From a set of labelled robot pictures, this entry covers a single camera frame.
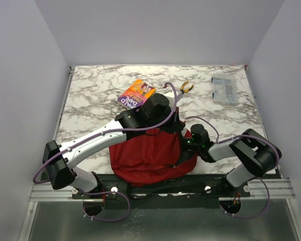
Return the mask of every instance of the white wall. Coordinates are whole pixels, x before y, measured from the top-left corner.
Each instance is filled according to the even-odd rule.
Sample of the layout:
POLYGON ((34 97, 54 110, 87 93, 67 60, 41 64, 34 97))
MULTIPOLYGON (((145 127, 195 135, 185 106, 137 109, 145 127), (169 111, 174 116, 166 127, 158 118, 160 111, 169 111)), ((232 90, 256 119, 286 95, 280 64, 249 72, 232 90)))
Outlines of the white wall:
POLYGON ((248 67, 269 138, 301 211, 301 0, 286 0, 248 67))
POLYGON ((248 64, 284 0, 35 0, 70 65, 248 64))
POLYGON ((18 240, 69 68, 33 0, 0 0, 0 240, 18 240))

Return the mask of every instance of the white marble table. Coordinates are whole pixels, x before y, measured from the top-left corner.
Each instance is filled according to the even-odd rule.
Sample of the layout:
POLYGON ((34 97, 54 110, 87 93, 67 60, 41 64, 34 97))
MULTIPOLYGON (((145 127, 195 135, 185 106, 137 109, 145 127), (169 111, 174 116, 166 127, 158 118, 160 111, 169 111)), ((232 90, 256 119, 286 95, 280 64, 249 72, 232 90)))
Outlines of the white marble table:
MULTIPOLYGON (((65 103, 57 135, 62 143, 83 136, 114 119, 124 108, 117 98, 137 79, 141 78, 163 91, 163 84, 170 81, 176 88, 189 80, 194 88, 179 101, 180 118, 197 115, 213 124, 220 139, 241 134, 248 128, 261 135, 263 129, 243 66, 77 66, 65 103), (236 106, 215 104, 212 99, 212 74, 232 74, 236 78, 239 103, 236 106)), ((198 119, 187 121, 187 128, 198 119)), ((210 137, 215 132, 204 124, 210 137)), ((237 158, 229 158, 214 164, 197 160, 192 174, 227 173, 239 165, 237 158)), ((108 148, 79 164, 86 171, 99 174, 113 173, 108 148)))

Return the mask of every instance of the screw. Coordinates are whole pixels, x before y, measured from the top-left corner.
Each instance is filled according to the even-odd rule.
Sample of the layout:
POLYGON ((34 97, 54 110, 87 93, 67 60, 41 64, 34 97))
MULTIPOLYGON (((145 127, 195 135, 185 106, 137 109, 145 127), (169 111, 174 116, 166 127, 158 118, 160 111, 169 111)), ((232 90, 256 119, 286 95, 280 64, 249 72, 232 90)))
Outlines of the screw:
POLYGON ((243 187, 243 190, 244 190, 244 192, 250 192, 250 187, 248 186, 248 185, 245 185, 244 187, 243 187))
POLYGON ((117 187, 112 187, 110 191, 112 191, 112 192, 118 192, 118 188, 117 187))
POLYGON ((212 188, 210 186, 206 186, 204 188, 204 190, 205 190, 206 193, 211 193, 212 192, 212 188))
POLYGON ((75 195, 75 194, 78 193, 78 190, 77 190, 76 188, 73 188, 73 189, 71 190, 71 193, 75 195))

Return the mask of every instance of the red cloth bag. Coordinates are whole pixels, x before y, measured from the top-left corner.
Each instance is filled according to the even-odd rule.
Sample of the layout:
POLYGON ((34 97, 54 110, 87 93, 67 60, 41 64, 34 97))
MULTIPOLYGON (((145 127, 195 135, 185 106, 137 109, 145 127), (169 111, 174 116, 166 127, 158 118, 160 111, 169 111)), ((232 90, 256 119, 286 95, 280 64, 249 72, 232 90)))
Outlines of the red cloth bag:
MULTIPOLYGON (((135 137, 109 147, 110 163, 116 176, 133 186, 143 186, 182 177, 192 171, 197 155, 173 167, 180 156, 178 134, 147 131, 149 135, 135 137)), ((185 137, 191 137, 187 131, 185 137)))

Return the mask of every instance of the book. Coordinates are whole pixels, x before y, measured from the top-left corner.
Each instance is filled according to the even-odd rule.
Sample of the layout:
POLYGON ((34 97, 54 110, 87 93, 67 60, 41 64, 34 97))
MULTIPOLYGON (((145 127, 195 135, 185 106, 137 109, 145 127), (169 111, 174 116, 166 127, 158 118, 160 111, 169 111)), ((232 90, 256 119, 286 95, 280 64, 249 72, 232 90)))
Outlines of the book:
POLYGON ((137 79, 117 101, 127 109, 134 109, 143 105, 154 94, 156 89, 141 79, 137 79))

